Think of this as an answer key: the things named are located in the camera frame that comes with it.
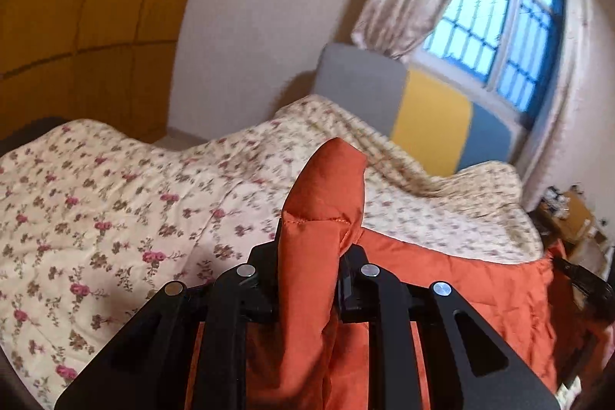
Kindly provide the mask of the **orange puffer jacket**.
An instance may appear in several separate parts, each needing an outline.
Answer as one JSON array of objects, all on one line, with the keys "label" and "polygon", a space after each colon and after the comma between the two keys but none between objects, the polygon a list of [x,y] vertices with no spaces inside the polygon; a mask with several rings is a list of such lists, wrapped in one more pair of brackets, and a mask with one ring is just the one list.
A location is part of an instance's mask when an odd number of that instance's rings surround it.
[{"label": "orange puffer jacket", "polygon": [[337,307],[339,261],[354,244],[401,282],[449,283],[553,395],[577,372],[590,386],[584,407],[613,407],[614,378],[599,358],[614,318],[594,319],[584,310],[584,297],[552,264],[564,258],[561,249],[506,266],[367,230],[365,169],[362,153],[332,139],[309,159],[284,202],[275,238],[278,316],[271,325],[247,327],[243,409],[371,409],[369,328],[344,324]]}]

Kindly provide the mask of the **blue framed window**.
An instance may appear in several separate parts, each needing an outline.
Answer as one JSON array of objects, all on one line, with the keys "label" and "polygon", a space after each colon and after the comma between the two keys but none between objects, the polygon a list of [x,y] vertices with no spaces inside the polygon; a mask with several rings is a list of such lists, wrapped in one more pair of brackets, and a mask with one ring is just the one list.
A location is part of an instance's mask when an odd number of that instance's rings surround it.
[{"label": "blue framed window", "polygon": [[563,0],[450,0],[422,49],[531,122],[561,38]]}]

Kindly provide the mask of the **wooden bedside table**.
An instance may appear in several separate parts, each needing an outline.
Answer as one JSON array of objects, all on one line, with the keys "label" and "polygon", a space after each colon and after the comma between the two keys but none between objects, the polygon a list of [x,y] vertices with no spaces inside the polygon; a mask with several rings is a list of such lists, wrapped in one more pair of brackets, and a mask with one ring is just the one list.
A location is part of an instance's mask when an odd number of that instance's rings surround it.
[{"label": "wooden bedside table", "polygon": [[614,244],[607,235],[607,221],[594,214],[581,187],[574,184],[567,191],[548,187],[529,216],[545,249],[562,244],[569,262],[609,278]]}]

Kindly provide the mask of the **orange wooden wardrobe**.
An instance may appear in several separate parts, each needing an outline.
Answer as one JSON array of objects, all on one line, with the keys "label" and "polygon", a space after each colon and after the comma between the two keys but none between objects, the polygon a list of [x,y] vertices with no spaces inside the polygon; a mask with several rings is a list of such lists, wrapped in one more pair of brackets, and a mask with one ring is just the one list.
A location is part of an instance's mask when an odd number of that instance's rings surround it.
[{"label": "orange wooden wardrobe", "polygon": [[162,138],[186,2],[1,0],[2,133],[57,116]]}]

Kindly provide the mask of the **grey yellow blue headboard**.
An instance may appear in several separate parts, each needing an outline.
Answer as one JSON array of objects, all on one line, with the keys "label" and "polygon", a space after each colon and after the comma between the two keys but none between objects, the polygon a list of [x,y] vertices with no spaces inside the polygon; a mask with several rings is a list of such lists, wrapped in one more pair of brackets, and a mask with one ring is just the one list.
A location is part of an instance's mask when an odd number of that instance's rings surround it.
[{"label": "grey yellow blue headboard", "polygon": [[313,93],[390,138],[431,175],[508,162],[513,153],[516,135],[494,113],[428,73],[374,52],[326,45]]}]

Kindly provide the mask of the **floral bed quilt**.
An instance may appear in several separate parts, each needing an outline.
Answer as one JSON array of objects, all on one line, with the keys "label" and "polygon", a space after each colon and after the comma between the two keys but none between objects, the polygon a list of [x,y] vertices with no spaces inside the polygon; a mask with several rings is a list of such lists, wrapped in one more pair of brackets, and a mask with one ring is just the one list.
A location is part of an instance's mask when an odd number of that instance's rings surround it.
[{"label": "floral bed quilt", "polygon": [[34,401],[52,408],[162,285],[212,280],[271,241],[296,178],[335,137],[367,157],[366,228],[457,257],[541,257],[512,166],[429,175],[316,95],[183,151],[73,121],[1,157],[1,347]]}]

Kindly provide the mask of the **right patterned curtain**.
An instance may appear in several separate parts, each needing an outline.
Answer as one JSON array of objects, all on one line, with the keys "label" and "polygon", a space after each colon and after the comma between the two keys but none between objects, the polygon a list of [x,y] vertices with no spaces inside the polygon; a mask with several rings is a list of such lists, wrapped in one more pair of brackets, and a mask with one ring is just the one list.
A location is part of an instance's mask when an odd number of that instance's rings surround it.
[{"label": "right patterned curtain", "polygon": [[564,0],[560,53],[552,83],[519,157],[521,205],[528,211],[538,205],[546,191],[577,118],[589,61],[593,15],[593,0]]}]

